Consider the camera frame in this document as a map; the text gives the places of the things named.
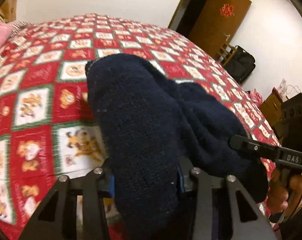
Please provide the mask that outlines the person's right hand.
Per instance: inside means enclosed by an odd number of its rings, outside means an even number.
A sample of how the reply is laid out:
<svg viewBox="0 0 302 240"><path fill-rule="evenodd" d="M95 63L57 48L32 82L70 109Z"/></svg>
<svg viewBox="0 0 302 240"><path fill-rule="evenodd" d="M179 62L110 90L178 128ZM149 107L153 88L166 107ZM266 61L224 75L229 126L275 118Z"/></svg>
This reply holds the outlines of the person's right hand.
<svg viewBox="0 0 302 240"><path fill-rule="evenodd" d="M302 174L290 178L289 186L292 191L290 203L288 202L288 190L282 186L280 175L280 170L275 168L269 182L267 208L272 215L284 211L285 217L289 217L291 214L297 213L302 207L302 199L300 199L302 196Z"/></svg>

